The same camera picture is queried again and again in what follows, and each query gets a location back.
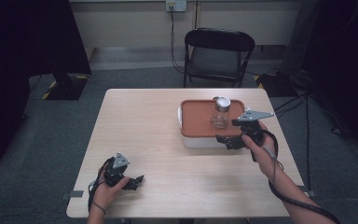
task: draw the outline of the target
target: wooden tabletop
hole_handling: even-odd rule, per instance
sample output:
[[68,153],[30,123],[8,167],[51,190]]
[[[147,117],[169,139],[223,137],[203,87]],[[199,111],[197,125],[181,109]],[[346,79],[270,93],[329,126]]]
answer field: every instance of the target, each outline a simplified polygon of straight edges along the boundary
[[[253,110],[273,112],[261,89],[114,89],[106,92],[89,140],[67,215],[87,217],[88,185],[110,157],[131,164],[125,175],[145,175],[137,190],[122,190],[107,217],[287,217],[282,202],[247,149],[187,148],[177,110],[188,99],[226,96]],[[276,117],[262,119],[278,139],[279,161],[303,185]]]

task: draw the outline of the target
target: orange tray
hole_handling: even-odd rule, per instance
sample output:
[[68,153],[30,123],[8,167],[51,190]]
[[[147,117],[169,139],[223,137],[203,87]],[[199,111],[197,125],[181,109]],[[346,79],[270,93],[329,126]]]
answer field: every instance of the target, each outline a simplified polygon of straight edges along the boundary
[[182,135],[185,137],[215,137],[216,134],[233,136],[241,134],[239,127],[232,126],[231,120],[245,110],[242,101],[231,100],[228,112],[229,122],[224,129],[215,128],[211,123],[215,111],[215,100],[184,100],[182,108]]

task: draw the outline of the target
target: electrical outlet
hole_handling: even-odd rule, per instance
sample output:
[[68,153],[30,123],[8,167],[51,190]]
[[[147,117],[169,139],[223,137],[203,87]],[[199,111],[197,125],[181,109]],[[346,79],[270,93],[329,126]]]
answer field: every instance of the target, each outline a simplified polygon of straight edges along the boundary
[[166,0],[165,1],[166,11],[186,11],[187,1],[186,0]]
[[166,0],[165,1],[165,10],[166,11],[175,11],[176,0]]
[[186,10],[187,10],[187,1],[176,0],[175,11],[186,11]]

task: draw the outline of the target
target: person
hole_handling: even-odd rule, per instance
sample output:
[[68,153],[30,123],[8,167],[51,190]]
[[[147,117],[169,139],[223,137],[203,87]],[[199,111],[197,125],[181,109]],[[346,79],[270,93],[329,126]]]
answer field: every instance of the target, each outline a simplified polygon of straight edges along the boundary
[[116,185],[110,188],[106,183],[102,183],[95,191],[94,198],[89,208],[88,224],[103,223],[106,208],[116,198],[116,195],[129,182],[130,178],[125,176]]
[[[262,129],[266,130],[267,127],[261,121],[259,121]],[[319,207],[319,205],[309,198],[303,191],[293,182],[293,180],[283,171],[280,164],[274,159],[276,155],[273,139],[264,134],[263,146],[259,147],[249,136],[244,134],[242,140],[246,147],[252,150],[255,154],[255,158],[259,164],[260,171],[267,177],[272,183],[274,188],[280,192],[281,195],[291,198],[293,200],[308,203],[313,206]],[[104,211],[108,205],[115,199],[117,193],[127,184],[129,179],[123,178],[112,188],[109,188],[106,184],[102,183],[97,188],[94,195],[94,203],[89,210],[88,224],[103,223]],[[284,207],[289,213],[290,218],[294,223],[319,223],[330,224],[335,223],[328,217],[322,216],[318,213],[310,210],[292,205],[290,203],[283,202]]]

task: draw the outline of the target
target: cable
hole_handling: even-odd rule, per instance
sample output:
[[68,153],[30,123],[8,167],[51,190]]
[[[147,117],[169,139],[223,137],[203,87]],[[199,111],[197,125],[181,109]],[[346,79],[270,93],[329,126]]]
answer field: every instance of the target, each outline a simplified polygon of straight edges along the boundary
[[314,206],[312,204],[309,204],[309,203],[303,203],[303,202],[300,202],[300,201],[297,201],[297,200],[294,200],[294,199],[291,199],[291,198],[287,198],[283,195],[280,194],[280,192],[278,192],[274,186],[272,185],[271,182],[268,182],[269,184],[269,188],[271,189],[271,192],[279,199],[281,199],[283,202],[286,202],[286,203],[290,203],[292,205],[295,205],[297,207],[302,207],[302,208],[305,208],[307,210],[310,210],[314,213],[318,213],[324,217],[327,217],[329,219],[331,219],[332,221],[336,222],[337,224],[339,224],[339,220],[338,218],[336,218],[333,214],[327,212],[326,210],[320,208],[320,207],[317,207],[317,206]]
[[275,76],[276,73],[278,72],[278,68],[270,68],[267,72],[263,73],[263,74],[259,74],[259,73],[255,73],[255,72],[249,72],[249,71],[245,71],[245,73],[254,75],[254,76]]
[[[274,161],[278,162],[278,140],[277,138],[275,137],[275,135],[267,130],[262,130],[262,133],[266,133],[267,135],[269,135],[272,140],[274,141],[274,146],[276,148],[276,153],[275,153],[275,157],[271,157]],[[273,182],[275,181],[275,170],[274,170],[274,176],[272,177],[272,180]],[[308,204],[308,203],[303,203],[301,201],[298,201],[298,200],[294,200],[294,199],[291,199],[291,198],[288,198],[288,197],[285,197],[283,196],[282,194],[280,194],[280,192],[278,192],[275,187],[272,185],[272,183],[269,181],[268,182],[268,185],[269,185],[269,188],[271,189],[271,192],[277,197],[279,198],[280,200],[282,200],[283,202],[286,202],[286,203],[290,203],[294,206],[298,206],[298,207],[302,207],[302,208],[305,208],[307,210],[310,210],[314,213],[318,213],[324,217],[327,217],[331,220],[333,220],[334,222],[336,222],[337,224],[339,224],[339,220],[338,218],[336,218],[333,214],[327,212],[326,210],[323,210],[322,208],[320,207],[317,207],[317,206],[314,206],[312,204]]]
[[194,29],[197,29],[197,20],[199,16],[198,12],[199,12],[199,1],[196,1],[196,17],[194,22]]
[[[301,96],[304,96],[304,95],[307,95],[307,96],[308,96],[308,95],[310,95],[310,93],[309,93],[309,92],[305,92],[305,93],[301,94]],[[278,118],[278,119],[281,118],[286,112],[291,111],[291,110],[293,110],[293,109],[296,109],[297,107],[299,107],[300,105],[302,105],[302,104],[304,103],[304,101],[300,100],[296,105],[293,105],[292,107],[290,107],[290,108],[288,108],[288,109],[284,109],[283,111],[276,112],[277,110],[281,109],[281,108],[284,107],[285,105],[288,105],[289,103],[291,103],[291,102],[293,102],[294,100],[299,99],[299,98],[300,98],[300,96],[297,96],[297,97],[293,98],[292,100],[290,100],[290,101],[284,103],[283,105],[278,106],[276,109],[274,109],[275,115],[277,116],[277,118]]]
[[173,29],[173,10],[170,7],[170,13],[171,13],[171,20],[172,20],[172,28],[171,28],[171,60],[172,60],[172,65],[173,68],[176,69],[176,71],[180,72],[180,73],[184,73],[185,69],[181,66],[179,66],[179,64],[176,62],[175,60],[175,56],[173,54],[173,43],[174,43],[174,39],[175,39],[175,34],[174,34],[174,29]]
[[344,127],[341,126],[341,124],[339,123],[338,119],[336,118],[336,116],[334,116],[334,114],[333,114],[332,112],[330,112],[330,111],[328,111],[328,110],[326,110],[326,109],[323,109],[323,108],[321,108],[321,107],[319,107],[319,106],[317,106],[317,105],[311,104],[311,103],[308,101],[308,98],[307,98],[307,100],[305,100],[304,98],[302,98],[302,96],[298,93],[298,91],[296,90],[295,86],[293,85],[292,79],[290,79],[290,83],[291,83],[291,85],[292,85],[293,90],[294,90],[294,91],[296,92],[296,94],[301,98],[301,100],[303,100],[303,101],[304,101],[305,103],[307,103],[308,105],[310,105],[310,106],[312,106],[312,107],[314,107],[314,108],[316,108],[316,109],[319,109],[319,110],[323,111],[324,113],[328,114],[329,116],[331,116],[331,117],[334,119],[334,121],[336,122],[336,124],[337,124],[337,126],[338,126],[338,128],[339,128],[340,130],[342,130],[342,131],[344,131],[344,132],[346,132],[346,133],[349,133],[349,132],[350,132],[350,130],[347,130],[347,129],[345,129]]
[[306,107],[306,121],[307,121],[307,148],[306,148],[306,152],[307,152],[307,156],[306,156],[306,164],[307,164],[307,183],[308,183],[308,191],[311,191],[311,187],[310,187],[310,116],[309,116],[309,109],[308,109],[308,104],[305,105]]
[[91,183],[89,185],[89,204],[88,204],[88,209],[90,211],[90,208],[91,208],[91,204],[93,202],[93,199],[94,199],[94,194],[95,194],[95,191],[97,191],[97,188],[100,187],[100,185],[104,182],[104,181],[101,181],[100,182],[100,177],[101,177],[101,173],[103,172],[104,170],[104,167],[106,166],[107,163],[109,163],[113,158],[110,158],[108,160],[106,160],[104,163],[103,163],[103,166],[101,166],[100,170],[98,171],[98,175],[97,175],[97,178],[94,180],[93,183]]

